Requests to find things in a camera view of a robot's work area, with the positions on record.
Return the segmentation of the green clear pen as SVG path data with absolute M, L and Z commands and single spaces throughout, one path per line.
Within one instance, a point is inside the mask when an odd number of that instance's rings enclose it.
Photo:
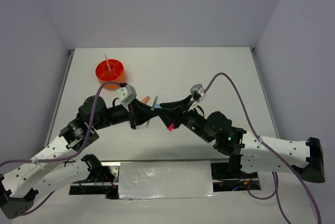
M 151 111 L 154 111 L 154 109 L 156 107 L 156 104 L 157 104 L 157 101 L 158 101 L 158 95 L 156 95 L 155 98 L 154 98 L 154 101 L 153 101 L 152 106 L 151 106 Z M 149 127 L 149 124 L 150 124 L 150 120 L 147 121 L 146 128 Z

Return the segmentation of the orange slim pen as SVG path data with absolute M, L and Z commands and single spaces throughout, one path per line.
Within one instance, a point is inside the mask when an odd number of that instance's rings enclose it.
M 110 72 L 110 71 L 111 71 L 111 68 L 110 68 L 110 65 L 109 65 L 108 57 L 107 57 L 106 54 L 104 54 L 104 57 L 105 57 L 105 61 L 106 61 L 107 67 L 108 67 L 108 71 Z

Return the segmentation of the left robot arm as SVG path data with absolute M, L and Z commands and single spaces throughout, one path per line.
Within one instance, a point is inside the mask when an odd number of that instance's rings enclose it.
M 18 168 L 1 175 L 1 211 L 7 219 L 15 219 L 32 213 L 35 202 L 65 185 L 103 179 L 112 182 L 114 174 L 95 155 L 79 154 L 98 140 L 98 130 L 126 121 L 136 127 L 155 116 L 149 106 L 137 99 L 126 109 L 122 105 L 108 108 L 100 96 L 87 98 L 76 118 L 50 144 L 30 160 L 20 160 Z

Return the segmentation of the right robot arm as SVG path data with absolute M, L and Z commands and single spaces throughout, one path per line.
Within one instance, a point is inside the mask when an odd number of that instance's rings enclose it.
M 283 140 L 256 136 L 243 128 L 234 127 L 232 121 L 219 111 L 204 117 L 195 111 L 196 103 L 188 97 L 155 106 L 156 112 L 168 130 L 185 126 L 219 153 L 228 156 L 228 173 L 232 177 L 254 172 L 295 171 L 311 183 L 325 182 L 323 150 L 320 140 Z

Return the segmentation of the orange translucent pen cap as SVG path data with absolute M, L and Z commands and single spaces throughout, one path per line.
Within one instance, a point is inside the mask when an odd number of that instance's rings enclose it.
M 146 96 L 145 98 L 142 99 L 142 103 L 147 104 L 150 101 L 150 96 Z

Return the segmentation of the black highlighter pink cap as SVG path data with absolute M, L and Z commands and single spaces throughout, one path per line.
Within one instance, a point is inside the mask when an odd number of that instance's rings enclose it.
M 172 130 L 174 130 L 174 129 L 175 129 L 174 124 L 171 124 L 170 126 L 167 127 L 167 130 L 168 130 L 168 131 L 172 131 Z

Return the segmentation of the orange round divided container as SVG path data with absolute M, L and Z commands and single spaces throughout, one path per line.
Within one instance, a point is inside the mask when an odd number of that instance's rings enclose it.
M 106 61 L 99 63 L 95 69 L 95 75 L 100 82 L 103 84 L 107 81 L 113 81 L 118 83 L 126 82 L 126 72 L 124 65 L 116 59 L 108 59 L 111 71 L 108 71 Z

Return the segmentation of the reflective silver front panel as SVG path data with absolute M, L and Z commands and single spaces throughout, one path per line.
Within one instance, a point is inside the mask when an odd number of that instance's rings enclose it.
M 122 163 L 120 199 L 205 198 L 215 195 L 208 161 Z

